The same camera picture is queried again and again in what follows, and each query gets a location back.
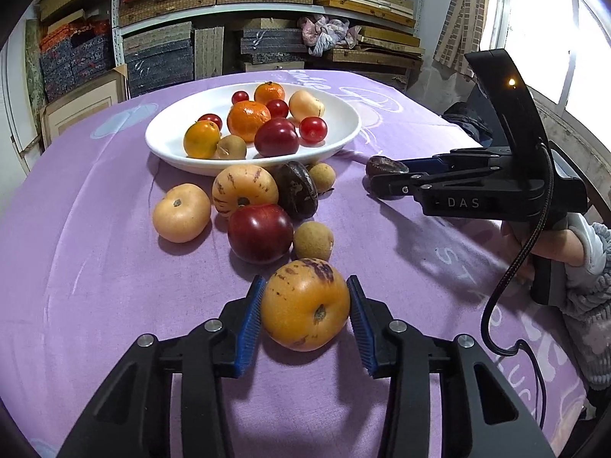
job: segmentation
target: black cable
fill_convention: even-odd
[[[543,424],[545,423],[545,411],[548,405],[548,393],[545,388],[545,381],[543,379],[543,374],[541,372],[541,368],[539,367],[539,363],[537,362],[537,357],[535,356],[535,353],[524,339],[518,339],[513,345],[513,347],[509,349],[502,348],[495,344],[495,342],[490,337],[489,331],[490,318],[492,316],[494,307],[496,306],[500,296],[503,294],[503,291],[505,290],[511,279],[513,279],[516,272],[522,266],[524,261],[528,258],[528,255],[532,251],[533,246],[537,242],[537,239],[539,239],[543,227],[545,226],[546,220],[548,219],[549,208],[552,202],[552,194],[554,193],[554,162],[552,162],[548,147],[545,145],[545,143],[541,143],[540,145],[538,145],[538,147],[542,148],[546,161],[548,163],[548,184],[546,187],[545,201],[541,210],[541,216],[539,217],[537,226],[533,230],[528,241],[524,244],[524,246],[522,246],[522,249],[517,254],[517,257],[515,257],[514,260],[511,262],[511,265],[509,265],[507,271],[505,272],[503,277],[501,277],[497,286],[494,288],[494,291],[491,294],[490,298],[488,298],[488,302],[486,303],[486,306],[484,307],[484,312],[482,314],[482,324],[480,326],[480,329],[482,331],[482,340],[484,341],[484,344],[490,351],[492,351],[496,355],[515,356],[520,350],[523,350],[530,358],[530,361],[533,364],[533,369],[535,370],[535,375],[537,376],[538,384],[541,387],[541,419],[539,422],[539,427],[543,429]]]

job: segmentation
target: person's hand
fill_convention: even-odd
[[[508,222],[501,224],[500,231],[505,241],[505,258],[511,262],[526,243],[529,235],[515,235]],[[584,246],[570,229],[543,231],[531,253],[543,258],[566,263],[573,267],[580,267],[585,261]],[[535,269],[532,266],[530,257],[522,264],[517,274],[522,278],[530,280],[535,278]]]

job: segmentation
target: tablecloth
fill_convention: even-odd
[[[244,295],[255,274],[269,277],[277,268],[233,257],[224,221],[214,214],[206,232],[184,245],[164,242],[150,221],[171,187],[193,182],[210,193],[212,178],[149,153],[149,120],[189,94],[251,81],[314,87],[354,106],[363,129],[329,160],[337,182],[315,216],[335,234],[331,262],[346,278],[356,273],[368,296],[426,335],[467,332],[481,343],[482,309],[505,267],[496,258],[498,223],[426,217],[411,198],[380,202],[363,187],[369,156],[425,157],[475,146],[461,129],[393,88],[350,73],[276,71],[179,85],[69,128],[1,219],[0,396],[44,458],[56,454],[138,335],[184,335]],[[548,388],[545,435],[559,451],[585,397],[560,315],[533,304],[514,282],[494,310],[491,331],[500,345],[519,337],[531,343]],[[534,413],[527,357],[498,362]],[[288,351],[263,335],[252,369],[223,388],[238,458],[377,456],[388,385],[362,369],[349,326],[311,353]],[[441,449],[440,404],[433,379],[432,457]],[[177,452],[178,419],[174,408]]]

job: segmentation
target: picture frame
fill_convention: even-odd
[[[45,149],[73,124],[128,98],[127,65],[121,65],[49,103],[40,112]]]

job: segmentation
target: window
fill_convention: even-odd
[[[583,1],[498,0],[488,16],[481,48],[504,47],[536,99],[611,151],[611,39]]]

